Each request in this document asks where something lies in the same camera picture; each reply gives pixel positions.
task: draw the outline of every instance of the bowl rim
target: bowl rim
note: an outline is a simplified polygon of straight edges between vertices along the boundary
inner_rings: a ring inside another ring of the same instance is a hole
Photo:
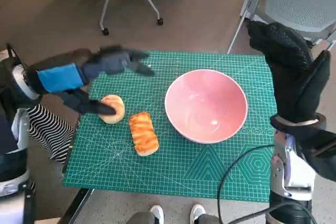
[[[240,89],[240,91],[241,91],[242,94],[243,94],[244,101],[245,101],[245,105],[246,105],[246,110],[245,110],[244,119],[242,120],[242,123],[241,123],[240,126],[237,128],[237,130],[236,130],[233,134],[231,134],[229,137],[227,137],[227,138],[225,138],[225,139],[215,140],[215,141],[211,141],[211,142],[204,143],[204,142],[202,142],[202,141],[199,140],[199,139],[196,139],[196,138],[192,138],[192,137],[186,136],[185,134],[182,133],[182,131],[181,131],[178,127],[176,127],[176,126],[174,125],[174,123],[172,122],[172,120],[171,120],[169,114],[167,113],[167,96],[168,96],[168,93],[169,93],[169,91],[170,91],[172,85],[173,85],[177,80],[179,80],[180,78],[184,77],[185,75],[190,74],[190,73],[192,73],[192,72],[198,72],[198,71],[210,71],[210,72],[219,73],[219,74],[222,74],[222,75],[228,77],[229,79],[231,79],[231,80],[235,83],[235,85],[238,86],[238,88]],[[238,84],[238,82],[236,82],[232,77],[230,77],[230,76],[228,76],[227,74],[224,74],[224,73],[222,73],[222,72],[219,72],[219,71],[217,71],[217,70],[212,70],[212,69],[196,69],[196,70],[191,70],[191,71],[189,71],[189,72],[186,72],[186,73],[182,74],[181,76],[177,77],[177,78],[170,84],[169,88],[167,89],[165,98],[164,98],[164,109],[165,109],[166,115],[167,115],[167,117],[168,117],[170,123],[173,125],[173,127],[174,127],[174,128],[175,128],[175,129],[176,129],[176,130],[177,130],[183,137],[185,137],[186,139],[188,139],[188,140],[190,140],[190,141],[193,141],[193,142],[195,142],[195,143],[199,143],[199,144],[216,144],[216,143],[223,142],[223,141],[228,140],[229,138],[233,137],[233,136],[236,135],[236,134],[238,133],[238,131],[243,127],[243,125],[244,125],[244,123],[245,123],[245,121],[246,121],[246,119],[247,119],[248,103],[247,103],[247,99],[246,99],[245,92],[243,91],[243,89],[241,88],[241,86]]]

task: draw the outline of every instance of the chair caster wheel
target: chair caster wheel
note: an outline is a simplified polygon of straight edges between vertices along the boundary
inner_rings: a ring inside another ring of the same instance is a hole
[[[159,18],[158,21],[157,21],[157,24],[159,26],[162,26],[163,25],[163,19],[162,18]]]
[[[101,31],[104,36],[108,36],[110,34],[109,30],[107,28],[104,28],[104,30]]]

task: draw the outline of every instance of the black cable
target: black cable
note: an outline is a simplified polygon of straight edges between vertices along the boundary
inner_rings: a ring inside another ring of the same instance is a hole
[[[269,144],[269,145],[262,145],[262,146],[258,146],[258,147],[255,147],[255,148],[252,148],[250,150],[248,150],[247,152],[243,153],[241,156],[239,156],[232,164],[231,166],[228,168],[228,170],[226,171],[226,173],[224,174],[223,178],[222,178],[222,181],[220,182],[220,185],[219,185],[219,188],[218,188],[218,192],[217,192],[217,209],[218,209],[218,217],[219,217],[219,223],[220,224],[224,224],[223,223],[223,220],[222,220],[222,215],[220,213],[220,203],[221,203],[221,191],[224,187],[224,182],[226,180],[226,178],[228,177],[230,171],[232,170],[232,168],[238,164],[238,162],[243,158],[245,157],[247,154],[249,154],[250,152],[252,151],[255,151],[255,150],[258,150],[258,149],[262,149],[262,148],[271,148],[271,147],[274,147],[273,144]],[[229,224],[237,224],[237,223],[240,223],[240,222],[243,222],[245,220],[249,220],[249,219],[252,219],[252,218],[255,218],[257,216],[260,216],[260,215],[263,215],[263,214],[267,214],[269,212],[272,212],[280,207],[283,207],[283,206],[287,206],[287,205],[296,205],[296,206],[300,206],[307,214],[308,216],[311,218],[312,222],[314,224],[317,224],[314,216],[311,214],[311,212],[308,210],[307,207],[303,206],[301,203],[299,202],[281,202],[279,204],[276,204],[275,206],[273,207],[270,207],[270,208],[266,208],[262,211],[259,211],[259,212],[255,212],[253,214],[250,214],[250,215],[246,215],[244,217],[241,217],[241,218],[238,218],[236,220],[233,220],[231,222],[229,222]]]

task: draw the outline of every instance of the chair leg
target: chair leg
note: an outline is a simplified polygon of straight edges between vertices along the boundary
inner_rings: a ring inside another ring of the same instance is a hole
[[[103,34],[106,36],[106,35],[109,35],[110,32],[107,28],[104,27],[103,23],[104,23],[104,18],[105,18],[105,14],[106,14],[106,9],[107,9],[107,6],[109,4],[109,1],[110,0],[105,0],[105,3],[104,3],[104,7],[103,7],[103,11],[101,13],[101,17],[100,17],[100,21],[99,21],[99,26],[100,26],[100,29],[101,31],[103,32]]]
[[[237,30],[236,30],[236,32],[235,32],[235,35],[233,36],[233,39],[232,39],[231,44],[230,44],[230,46],[229,46],[229,49],[228,49],[227,52],[226,52],[227,54],[229,54],[229,53],[231,52],[232,46],[233,46],[233,44],[234,44],[234,42],[235,42],[235,40],[236,40],[236,38],[237,38],[237,35],[238,35],[239,30],[240,30],[240,28],[241,28],[241,26],[242,26],[242,24],[243,24],[243,22],[244,22],[244,20],[245,20],[246,15],[247,15],[247,10],[244,11],[242,17],[240,18],[239,25],[238,25],[238,27],[237,27]]]
[[[152,8],[154,9],[154,11],[156,12],[156,15],[157,15],[157,17],[158,17],[158,21],[157,21],[157,23],[158,23],[159,25],[163,25],[163,19],[160,18],[160,13],[159,13],[158,9],[156,9],[155,5],[153,4],[153,2],[152,2],[151,0],[147,0],[147,1],[150,3],[150,5],[151,5]]]

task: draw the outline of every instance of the white sneaker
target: white sneaker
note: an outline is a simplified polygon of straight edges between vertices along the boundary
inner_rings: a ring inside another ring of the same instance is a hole
[[[161,206],[159,205],[152,206],[150,212],[152,212],[152,214],[154,214],[154,216],[159,219],[160,224],[163,224],[164,216],[163,216],[163,209]]]
[[[203,214],[205,214],[205,209],[202,205],[196,204],[195,206],[193,206],[190,212],[190,224],[194,224],[194,221]]]

